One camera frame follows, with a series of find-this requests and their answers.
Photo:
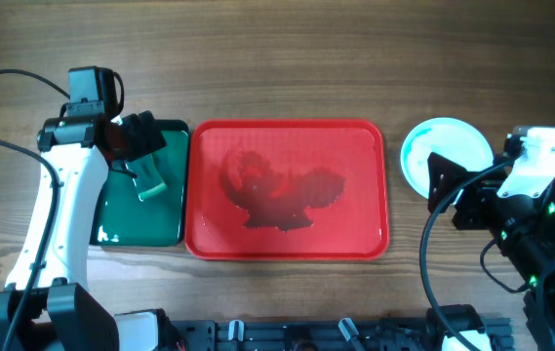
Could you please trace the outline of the white plate top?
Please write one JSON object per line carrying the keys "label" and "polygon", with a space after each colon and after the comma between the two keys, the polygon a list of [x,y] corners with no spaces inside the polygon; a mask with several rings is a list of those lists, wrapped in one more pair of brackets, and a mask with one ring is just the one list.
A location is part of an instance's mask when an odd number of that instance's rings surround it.
{"label": "white plate top", "polygon": [[469,172],[491,166],[494,153],[486,138],[473,126],[450,117],[426,120],[415,126],[403,141],[399,162],[410,187],[425,199],[429,195],[428,157],[437,153]]}

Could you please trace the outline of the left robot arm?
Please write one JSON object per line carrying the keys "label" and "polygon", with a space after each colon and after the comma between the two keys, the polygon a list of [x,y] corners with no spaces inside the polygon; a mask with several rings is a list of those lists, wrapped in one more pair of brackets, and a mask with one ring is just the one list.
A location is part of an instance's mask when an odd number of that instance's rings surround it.
{"label": "left robot arm", "polygon": [[68,99],[47,120],[33,215],[18,261],[0,292],[0,350],[176,350],[161,309],[107,312],[87,290],[87,255],[99,195],[110,170],[166,145],[153,115],[129,115],[120,75],[89,66],[68,72]]}

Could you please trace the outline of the green scrub sponge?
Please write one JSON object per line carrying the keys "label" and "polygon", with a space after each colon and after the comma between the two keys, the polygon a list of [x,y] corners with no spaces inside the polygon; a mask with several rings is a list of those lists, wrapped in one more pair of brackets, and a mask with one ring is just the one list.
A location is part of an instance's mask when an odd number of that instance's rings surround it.
{"label": "green scrub sponge", "polygon": [[127,164],[128,170],[136,177],[134,184],[139,199],[144,202],[167,189],[165,180],[159,173],[152,154]]}

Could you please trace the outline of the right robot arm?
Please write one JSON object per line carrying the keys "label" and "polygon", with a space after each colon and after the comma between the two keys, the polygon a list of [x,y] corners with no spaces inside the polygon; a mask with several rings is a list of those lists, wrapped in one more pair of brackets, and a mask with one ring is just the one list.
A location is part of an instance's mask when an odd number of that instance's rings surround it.
{"label": "right robot arm", "polygon": [[504,160],[483,178],[437,154],[429,155],[428,208],[444,210],[442,200],[462,189],[453,202],[458,230],[487,229],[500,253],[524,280],[527,327],[541,350],[555,350],[555,178],[536,197],[498,196],[507,178]]}

